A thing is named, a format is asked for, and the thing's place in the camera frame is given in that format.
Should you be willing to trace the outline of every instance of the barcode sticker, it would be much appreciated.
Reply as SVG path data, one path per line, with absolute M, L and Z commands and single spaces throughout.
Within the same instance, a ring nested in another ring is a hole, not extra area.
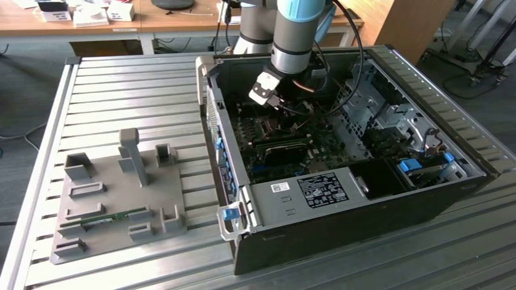
M 136 28 L 114 28 L 114 32 L 136 31 Z
M 272 192 L 283 192 L 283 191 L 291 189 L 287 182 L 274 184 L 274 185 L 271 185 L 271 188 L 272 188 Z

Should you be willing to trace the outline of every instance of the motherboard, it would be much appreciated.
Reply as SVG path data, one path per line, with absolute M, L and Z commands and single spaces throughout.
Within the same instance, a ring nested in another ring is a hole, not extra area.
M 298 105 L 312 110 L 308 102 Z M 254 103 L 236 104 L 232 127 L 251 183 L 302 176 L 350 163 L 346 144 L 323 117 L 271 112 L 262 115 Z

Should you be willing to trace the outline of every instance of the slotted metal table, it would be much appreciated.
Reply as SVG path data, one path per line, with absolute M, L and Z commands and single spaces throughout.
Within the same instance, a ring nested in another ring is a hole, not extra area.
M 232 274 L 198 105 L 200 54 L 71 59 L 31 177 L 0 289 L 507 289 L 516 285 L 515 156 L 396 52 L 378 53 L 475 149 L 504 172 L 431 222 L 288 265 Z M 184 236 L 62 265 L 48 257 L 67 154 L 118 154 L 118 130 L 140 150 L 179 150 Z

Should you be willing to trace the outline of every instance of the table leg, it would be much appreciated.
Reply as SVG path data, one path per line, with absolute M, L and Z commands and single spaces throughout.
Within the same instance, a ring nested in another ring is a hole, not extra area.
M 463 36 L 468 26 L 470 26 L 471 21 L 474 20 L 476 14 L 479 13 L 480 9 L 483 8 L 483 5 L 484 5 L 486 1 L 487 0 L 478 0 L 475 2 L 475 5 L 471 8 L 470 13 L 466 16 L 464 20 L 462 21 L 458 30 L 454 32 L 452 37 L 448 39 L 448 41 L 446 43 L 448 50 L 452 49 L 452 47 L 455 46 L 455 43 L 462 38 L 462 36 Z
M 154 33 L 140 33 L 139 38 L 144 54 L 154 54 Z
M 492 28 L 495 27 L 495 24 L 499 22 L 499 19 L 502 18 L 503 13 L 506 12 L 506 8 L 510 6 L 511 2 L 512 0 L 507 0 L 504 3 L 502 3 L 499 9 L 495 11 L 495 14 L 491 16 L 490 21 L 486 23 L 484 28 L 482 29 L 482 31 L 471 41 L 468 48 L 472 48 L 475 50 L 479 47 L 487 34 L 492 32 Z
M 351 47 L 355 40 L 355 32 L 351 27 L 348 27 L 342 35 L 340 47 Z

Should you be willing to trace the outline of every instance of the power supply label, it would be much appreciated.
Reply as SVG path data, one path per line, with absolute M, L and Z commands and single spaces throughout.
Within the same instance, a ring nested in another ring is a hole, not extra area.
M 350 199 L 335 173 L 302 178 L 298 183 L 311 208 L 323 207 Z

